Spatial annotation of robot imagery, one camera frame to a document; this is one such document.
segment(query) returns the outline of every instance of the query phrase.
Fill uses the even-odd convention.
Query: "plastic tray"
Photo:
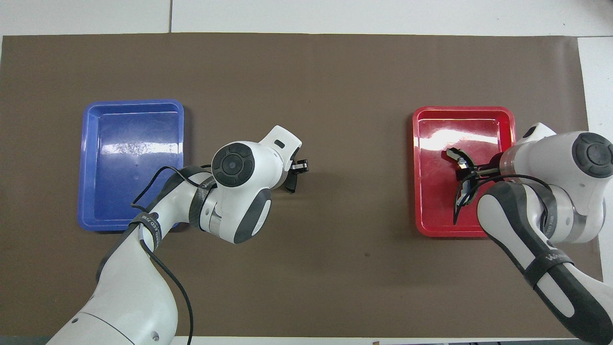
[[[174,99],[95,102],[83,112],[77,218],[89,231],[125,230],[130,207],[164,165],[183,167],[183,106]],[[160,174],[147,206],[172,174]]]
[[[513,145],[513,114],[503,107],[422,107],[415,110],[412,125],[417,228],[432,237],[485,237],[477,220],[478,199],[462,208],[453,225],[458,164],[443,158],[443,151],[456,147],[475,164],[488,163]]]

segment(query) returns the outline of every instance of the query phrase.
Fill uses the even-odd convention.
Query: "black cable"
[[[532,177],[532,176],[528,176],[528,175],[522,175],[522,174],[507,174],[507,175],[498,175],[498,176],[493,176],[493,177],[489,177],[487,179],[481,180],[481,182],[479,182],[477,185],[475,185],[460,201],[460,204],[457,205],[456,209],[454,210],[454,225],[457,223],[457,219],[458,216],[460,215],[460,210],[462,209],[462,207],[464,206],[464,203],[466,202],[466,200],[468,199],[468,197],[473,194],[474,192],[477,191],[477,189],[479,189],[479,187],[481,187],[482,185],[491,182],[493,180],[497,180],[497,179],[505,179],[507,177],[519,177],[521,179],[527,179],[527,180],[532,180],[535,182],[538,182],[539,184],[543,185],[545,188],[547,188],[550,192],[551,192],[551,187],[546,184],[543,180],[541,179],[537,179],[536,177]],[[454,198],[454,202],[457,200],[458,198],[458,194],[459,194],[460,189],[458,189],[456,191],[455,194],[455,198]]]
[[[183,288],[183,285],[181,285],[181,283],[179,282],[179,279],[177,279],[177,277],[175,277],[175,275],[172,274],[172,272],[170,272],[168,267],[166,267],[166,265],[164,265],[162,263],[162,261],[160,259],[158,259],[157,256],[155,256],[155,254],[151,251],[151,249],[149,249],[149,247],[147,247],[147,244],[145,243],[144,239],[140,240],[140,246],[143,247],[143,250],[151,257],[151,259],[153,261],[155,261],[155,263],[158,264],[158,266],[164,272],[166,272],[166,274],[168,274],[168,277],[170,277],[172,279],[172,281],[175,282],[175,284],[177,285],[179,290],[181,290],[181,293],[183,294],[183,298],[185,298],[185,304],[188,306],[188,312],[189,312],[189,337],[188,337],[188,345],[190,345],[191,344],[191,338],[194,335],[194,313],[192,312],[192,309],[191,309],[191,303],[189,302],[188,293],[185,292],[185,289]]]
[[[153,175],[153,177],[151,178],[151,180],[149,181],[149,184],[147,185],[147,187],[145,187],[145,189],[143,189],[142,192],[140,192],[140,194],[136,197],[136,199],[134,199],[134,201],[130,204],[130,206],[137,208],[143,212],[147,212],[147,210],[140,206],[140,205],[136,205],[136,203],[143,197],[143,195],[145,195],[145,193],[149,190],[149,188],[151,188],[151,185],[153,185],[153,182],[155,182],[155,180],[158,178],[158,176],[160,175],[160,173],[162,173],[162,171],[166,170],[166,169],[170,169],[172,171],[174,171],[176,174],[178,174],[184,181],[188,182],[189,184],[191,184],[194,187],[199,187],[199,184],[195,183],[194,181],[188,179],[187,177],[185,177],[181,171],[179,171],[177,168],[175,168],[174,166],[169,166],[169,165],[165,165],[161,168],[158,169],[158,171],[155,173],[155,175]]]

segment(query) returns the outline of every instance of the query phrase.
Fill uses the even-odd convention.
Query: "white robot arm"
[[[48,344],[170,344],[177,306],[148,252],[180,222],[231,243],[255,236],[268,216],[270,190],[288,174],[308,171],[306,160],[293,161],[301,145],[276,126],[260,142],[238,141],[219,149],[212,173],[187,166],[172,175],[103,259],[87,304]]]
[[[555,134],[539,123],[502,155],[500,173],[536,177],[549,188],[517,177],[496,183],[479,200],[484,231],[572,334],[613,344],[613,288],[553,245],[587,242],[600,232],[613,145],[595,133]]]

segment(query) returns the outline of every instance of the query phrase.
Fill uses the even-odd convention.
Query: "velcro strap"
[[[207,200],[208,194],[211,192],[211,189],[216,186],[217,183],[212,175],[208,179],[202,181],[202,183],[198,186],[198,189],[192,198],[192,202],[189,205],[189,224],[192,227],[203,230],[200,226],[200,213],[202,212],[202,207],[204,206],[204,202]]]
[[[149,214],[141,212],[130,222],[130,224],[141,223],[149,230],[153,238],[153,250],[158,248],[159,243],[162,241],[162,227],[160,227],[157,218],[157,213]]]
[[[557,266],[561,263],[574,262],[560,249],[552,249],[547,252],[538,255],[524,271],[524,278],[530,284],[532,288],[536,286],[539,280],[547,273],[553,266]]]

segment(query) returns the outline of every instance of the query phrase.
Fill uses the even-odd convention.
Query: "brown mat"
[[[299,34],[4,38],[0,334],[52,335],[93,292],[119,235],[77,224],[82,112],[147,98],[184,104],[188,163],[276,124],[311,163],[252,241],[164,240],[196,335],[570,336],[492,241],[417,232],[405,125],[421,106],[504,106],[518,133],[586,130],[577,40]],[[601,278],[594,242],[562,248]]]

